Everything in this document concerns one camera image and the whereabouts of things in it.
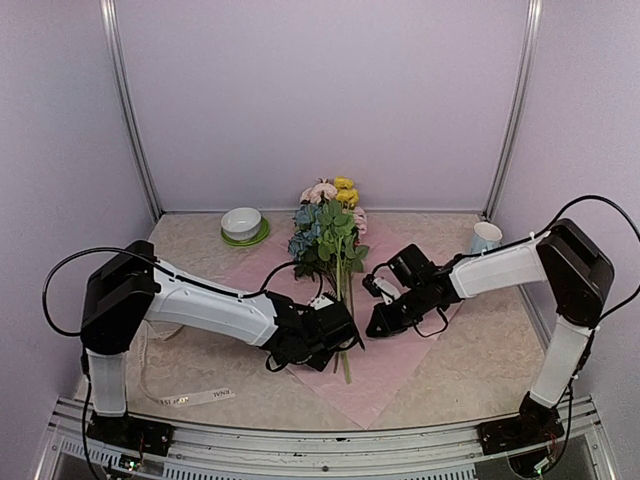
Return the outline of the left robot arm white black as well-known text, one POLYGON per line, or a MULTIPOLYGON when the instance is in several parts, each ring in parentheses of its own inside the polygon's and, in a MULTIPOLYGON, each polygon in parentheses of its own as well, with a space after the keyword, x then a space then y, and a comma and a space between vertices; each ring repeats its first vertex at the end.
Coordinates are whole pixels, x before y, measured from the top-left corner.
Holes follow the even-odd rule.
POLYGON ((147 241, 111 249, 86 284, 80 338, 88 356, 93 406, 102 430, 121 445, 140 434, 127 412, 126 353, 143 322, 197 328, 268 352, 267 367, 322 371, 333 356, 361 344, 347 307, 333 296, 309 305, 261 287, 250 293, 188 276, 154 254, 147 241))

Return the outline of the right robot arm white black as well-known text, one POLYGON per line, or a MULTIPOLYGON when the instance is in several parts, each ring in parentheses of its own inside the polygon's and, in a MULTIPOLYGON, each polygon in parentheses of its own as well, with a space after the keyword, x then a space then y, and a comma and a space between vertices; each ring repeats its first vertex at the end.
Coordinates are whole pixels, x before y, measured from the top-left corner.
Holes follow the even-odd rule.
POLYGON ((541 370, 516 416, 487 423, 491 437, 506 434, 535 442, 557 421, 557 405, 582 369, 614 280, 607 256, 570 219, 488 253, 457 255, 438 266, 415 244, 386 262, 405 292, 368 274, 363 285, 379 298, 366 328, 370 338, 387 338, 413 328, 435 311, 482 293, 546 282, 556 300, 557 320, 541 370))

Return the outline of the cream printed ribbon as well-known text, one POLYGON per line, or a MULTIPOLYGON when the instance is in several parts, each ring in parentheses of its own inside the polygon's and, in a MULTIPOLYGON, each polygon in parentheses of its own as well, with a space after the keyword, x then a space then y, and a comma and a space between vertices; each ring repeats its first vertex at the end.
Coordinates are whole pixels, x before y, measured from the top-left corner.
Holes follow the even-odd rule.
POLYGON ((148 321, 143 322, 141 331, 139 333, 136 355, 139 363, 138 383, 145 397, 153 403, 167 408, 187 408, 226 401, 235 398, 235 392, 229 387, 198 391, 194 391, 193 389, 176 390, 175 388, 170 388, 169 390, 162 389, 160 392, 156 392, 155 390, 149 388, 147 380, 147 370, 149 366, 149 341, 151 339, 166 341, 176 333, 178 333, 179 330, 180 328, 176 327, 174 330, 170 330, 168 333, 157 333, 148 321))

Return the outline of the blue hydrangea fake flower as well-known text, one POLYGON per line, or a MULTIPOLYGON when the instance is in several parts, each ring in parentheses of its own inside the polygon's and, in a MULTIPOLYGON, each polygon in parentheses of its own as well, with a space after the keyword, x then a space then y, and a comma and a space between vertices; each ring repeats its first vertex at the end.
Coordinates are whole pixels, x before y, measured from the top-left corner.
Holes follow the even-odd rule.
POLYGON ((322 226, 318 215, 321 211, 317 204, 303 203, 295 212, 294 233, 288 242, 288 252, 294 260, 299 261, 320 236, 322 226))

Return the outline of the pink wrapping paper sheet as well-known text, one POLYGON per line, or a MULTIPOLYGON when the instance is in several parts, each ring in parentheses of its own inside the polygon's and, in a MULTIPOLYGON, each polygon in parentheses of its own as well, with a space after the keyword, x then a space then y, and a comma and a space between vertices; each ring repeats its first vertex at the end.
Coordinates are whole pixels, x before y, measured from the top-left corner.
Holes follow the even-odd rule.
MULTIPOLYGON (((373 213, 364 244, 370 251, 365 266, 372 269, 410 243, 442 262, 467 246, 474 216, 463 214, 373 213)), ((262 355, 230 343, 233 356, 227 378, 234 397, 219 402, 214 423, 266 429, 361 430, 370 427, 393 400, 426 353, 435 344, 414 333, 393 339, 365 339, 348 351, 351 375, 331 366, 317 372, 290 366, 272 374, 259 366, 262 355)))

